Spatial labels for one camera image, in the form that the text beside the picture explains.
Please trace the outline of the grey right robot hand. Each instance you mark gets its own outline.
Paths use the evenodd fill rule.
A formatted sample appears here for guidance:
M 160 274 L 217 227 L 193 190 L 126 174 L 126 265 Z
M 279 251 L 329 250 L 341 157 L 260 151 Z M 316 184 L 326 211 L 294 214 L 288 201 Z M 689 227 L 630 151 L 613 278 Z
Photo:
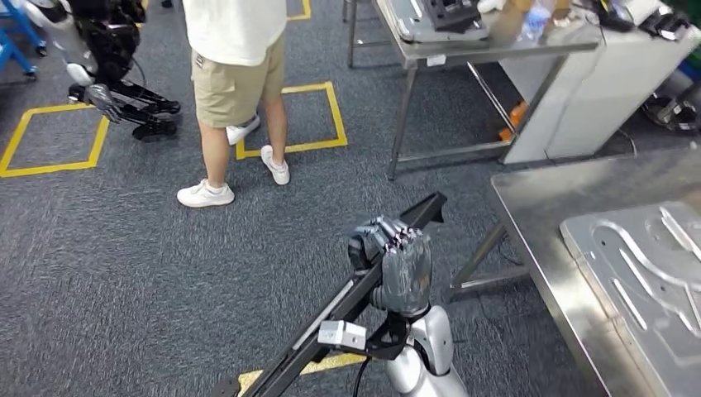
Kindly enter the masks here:
M 421 228 L 380 216 L 356 227 L 352 236 L 379 250 L 381 281 L 369 295 L 374 307 L 410 318 L 429 306 L 432 253 Z

